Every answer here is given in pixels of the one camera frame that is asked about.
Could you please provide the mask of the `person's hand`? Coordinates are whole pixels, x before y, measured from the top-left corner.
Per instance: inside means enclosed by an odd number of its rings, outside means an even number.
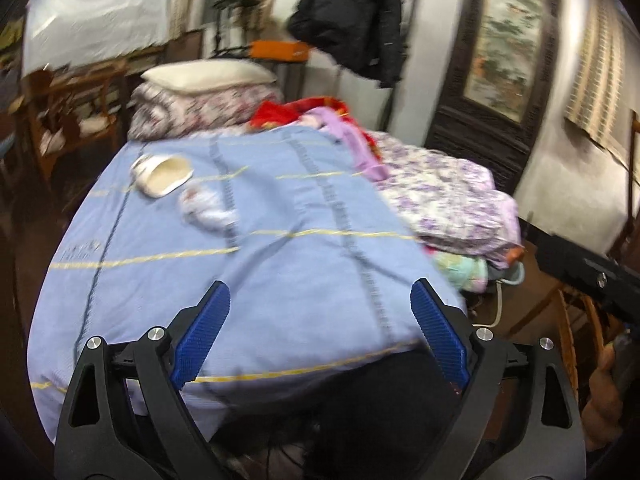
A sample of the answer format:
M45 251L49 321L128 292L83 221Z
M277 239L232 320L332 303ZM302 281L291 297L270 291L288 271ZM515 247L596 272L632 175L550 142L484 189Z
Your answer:
M582 410L582 430L588 452L613 443L623 432L620 426L623 402L612 376L615 358L614 344L607 344L589 379L590 398Z

